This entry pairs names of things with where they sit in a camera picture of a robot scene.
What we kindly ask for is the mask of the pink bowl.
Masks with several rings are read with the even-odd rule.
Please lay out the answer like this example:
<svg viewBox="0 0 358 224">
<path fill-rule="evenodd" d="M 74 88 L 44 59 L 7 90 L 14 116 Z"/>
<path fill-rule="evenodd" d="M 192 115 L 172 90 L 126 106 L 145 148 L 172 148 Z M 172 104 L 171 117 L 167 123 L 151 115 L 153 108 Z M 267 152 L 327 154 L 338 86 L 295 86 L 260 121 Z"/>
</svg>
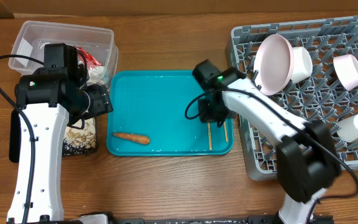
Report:
<svg viewBox="0 0 358 224">
<path fill-rule="evenodd" d="M 334 57 L 333 65 L 341 85 L 350 91 L 358 86 L 358 61 L 351 54 Z"/>
</svg>

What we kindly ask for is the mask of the pink plate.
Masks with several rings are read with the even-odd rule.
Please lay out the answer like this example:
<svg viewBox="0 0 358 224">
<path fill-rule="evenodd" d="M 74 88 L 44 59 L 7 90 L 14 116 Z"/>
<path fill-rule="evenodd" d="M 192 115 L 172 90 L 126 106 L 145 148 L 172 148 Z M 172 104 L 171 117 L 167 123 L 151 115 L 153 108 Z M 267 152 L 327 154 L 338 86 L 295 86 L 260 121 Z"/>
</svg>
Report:
<svg viewBox="0 0 358 224">
<path fill-rule="evenodd" d="M 255 84 L 260 91 L 274 95 L 283 90 L 293 73 L 294 54 L 289 41 L 281 35 L 268 36 L 255 55 L 254 71 L 258 71 Z"/>
</svg>

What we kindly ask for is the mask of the white bowl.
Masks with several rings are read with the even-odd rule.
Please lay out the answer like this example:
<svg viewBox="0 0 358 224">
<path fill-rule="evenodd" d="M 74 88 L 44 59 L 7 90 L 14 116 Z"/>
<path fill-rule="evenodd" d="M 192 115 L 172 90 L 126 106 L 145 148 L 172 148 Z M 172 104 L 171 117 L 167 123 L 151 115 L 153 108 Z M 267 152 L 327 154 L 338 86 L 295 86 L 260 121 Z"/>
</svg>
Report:
<svg viewBox="0 0 358 224">
<path fill-rule="evenodd" d="M 304 47 L 294 47 L 293 56 L 294 66 L 291 81 L 299 83 L 311 76 L 313 64 L 309 52 Z"/>
</svg>

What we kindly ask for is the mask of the white tissue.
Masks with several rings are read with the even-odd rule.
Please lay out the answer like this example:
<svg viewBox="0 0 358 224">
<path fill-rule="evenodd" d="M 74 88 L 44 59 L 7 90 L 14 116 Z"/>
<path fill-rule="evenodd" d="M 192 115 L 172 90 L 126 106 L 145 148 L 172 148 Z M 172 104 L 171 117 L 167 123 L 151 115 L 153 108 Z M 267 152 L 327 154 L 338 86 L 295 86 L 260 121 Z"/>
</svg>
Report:
<svg viewBox="0 0 358 224">
<path fill-rule="evenodd" d="M 103 66 L 92 66 L 88 69 L 89 79 L 87 85 L 99 84 L 104 85 L 104 67 Z"/>
</svg>

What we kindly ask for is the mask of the white cup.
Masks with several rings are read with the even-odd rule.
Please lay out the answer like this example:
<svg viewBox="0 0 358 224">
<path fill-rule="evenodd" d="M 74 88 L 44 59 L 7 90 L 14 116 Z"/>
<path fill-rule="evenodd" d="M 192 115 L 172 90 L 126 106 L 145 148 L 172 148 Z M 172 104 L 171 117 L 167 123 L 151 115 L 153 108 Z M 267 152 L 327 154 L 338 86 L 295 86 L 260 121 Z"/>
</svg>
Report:
<svg viewBox="0 0 358 224">
<path fill-rule="evenodd" d="M 339 129 L 336 134 L 345 142 L 358 139 L 358 114 L 338 122 Z"/>
</svg>

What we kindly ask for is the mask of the rice and peanuts food waste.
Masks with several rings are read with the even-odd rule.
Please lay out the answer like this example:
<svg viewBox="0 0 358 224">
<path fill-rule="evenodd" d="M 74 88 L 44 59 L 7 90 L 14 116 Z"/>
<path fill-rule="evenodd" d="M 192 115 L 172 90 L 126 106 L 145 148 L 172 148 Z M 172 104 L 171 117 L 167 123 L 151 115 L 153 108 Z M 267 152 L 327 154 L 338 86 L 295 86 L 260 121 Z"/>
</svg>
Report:
<svg viewBox="0 0 358 224">
<path fill-rule="evenodd" d="M 96 121 L 87 119 L 83 129 L 67 127 L 63 138 L 63 154 L 88 154 L 97 149 Z"/>
</svg>

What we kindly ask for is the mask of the carrot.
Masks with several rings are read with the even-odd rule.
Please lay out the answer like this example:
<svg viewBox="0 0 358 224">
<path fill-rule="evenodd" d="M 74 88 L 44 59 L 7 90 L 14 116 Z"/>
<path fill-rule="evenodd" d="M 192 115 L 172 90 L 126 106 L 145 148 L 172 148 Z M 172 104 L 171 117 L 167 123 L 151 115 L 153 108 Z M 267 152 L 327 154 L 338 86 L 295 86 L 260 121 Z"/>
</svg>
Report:
<svg viewBox="0 0 358 224">
<path fill-rule="evenodd" d="M 141 145 L 149 145 L 150 138 L 148 136 L 132 133 L 113 133 L 116 138 L 124 139 Z"/>
</svg>

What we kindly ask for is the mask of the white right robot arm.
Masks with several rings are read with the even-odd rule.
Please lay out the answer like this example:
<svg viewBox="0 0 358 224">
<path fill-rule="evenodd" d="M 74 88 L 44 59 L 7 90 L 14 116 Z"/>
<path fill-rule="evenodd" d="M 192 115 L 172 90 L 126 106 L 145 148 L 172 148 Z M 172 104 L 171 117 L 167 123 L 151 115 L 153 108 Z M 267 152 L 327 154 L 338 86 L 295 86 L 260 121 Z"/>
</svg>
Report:
<svg viewBox="0 0 358 224">
<path fill-rule="evenodd" d="M 205 60 L 197 64 L 192 76 L 204 91 L 194 99 L 201 122 L 221 127 L 237 113 L 275 148 L 277 177 L 286 193 L 276 223 L 310 223 L 314 206 L 341 174 L 325 123 L 286 111 L 236 68 L 222 72 Z"/>
</svg>

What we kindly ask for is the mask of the red snack wrapper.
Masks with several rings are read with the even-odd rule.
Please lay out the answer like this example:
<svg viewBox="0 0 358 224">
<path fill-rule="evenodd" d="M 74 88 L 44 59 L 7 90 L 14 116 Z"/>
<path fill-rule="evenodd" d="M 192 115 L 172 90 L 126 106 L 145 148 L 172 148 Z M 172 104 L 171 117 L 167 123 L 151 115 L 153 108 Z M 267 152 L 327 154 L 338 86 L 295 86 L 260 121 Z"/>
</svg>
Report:
<svg viewBox="0 0 358 224">
<path fill-rule="evenodd" d="M 77 47 L 77 46 L 75 46 L 75 48 L 85 56 L 88 68 L 95 68 L 98 66 L 102 66 L 102 64 L 94 56 L 89 54 L 84 48 Z"/>
</svg>

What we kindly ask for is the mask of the wooden chopstick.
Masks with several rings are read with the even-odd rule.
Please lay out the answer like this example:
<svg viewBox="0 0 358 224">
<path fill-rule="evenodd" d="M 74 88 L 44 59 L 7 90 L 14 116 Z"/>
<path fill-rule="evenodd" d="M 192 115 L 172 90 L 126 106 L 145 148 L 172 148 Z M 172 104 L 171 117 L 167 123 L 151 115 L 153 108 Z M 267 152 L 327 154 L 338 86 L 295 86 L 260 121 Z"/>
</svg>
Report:
<svg viewBox="0 0 358 224">
<path fill-rule="evenodd" d="M 224 127 L 224 136 L 225 136 L 225 141 L 228 142 L 228 133 L 227 133 L 227 125 L 226 125 L 226 121 L 223 122 L 223 127 Z"/>
<path fill-rule="evenodd" d="M 207 123 L 207 127 L 208 127 L 208 146 L 209 146 L 209 150 L 212 151 L 213 145 L 212 145 L 212 136 L 211 136 L 211 124 Z"/>
</svg>

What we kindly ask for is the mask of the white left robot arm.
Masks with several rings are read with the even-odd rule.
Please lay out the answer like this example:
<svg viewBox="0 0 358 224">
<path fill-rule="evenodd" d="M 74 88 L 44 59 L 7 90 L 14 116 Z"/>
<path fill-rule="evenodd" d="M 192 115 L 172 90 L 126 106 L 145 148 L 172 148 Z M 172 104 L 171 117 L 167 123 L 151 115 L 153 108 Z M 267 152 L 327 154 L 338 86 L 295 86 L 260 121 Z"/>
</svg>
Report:
<svg viewBox="0 0 358 224">
<path fill-rule="evenodd" d="M 8 223 L 64 219 L 61 196 L 63 138 L 67 126 L 112 111 L 104 85 L 88 86 L 81 55 L 67 44 L 47 44 L 44 64 L 15 87 L 21 109 L 20 154 Z"/>
</svg>

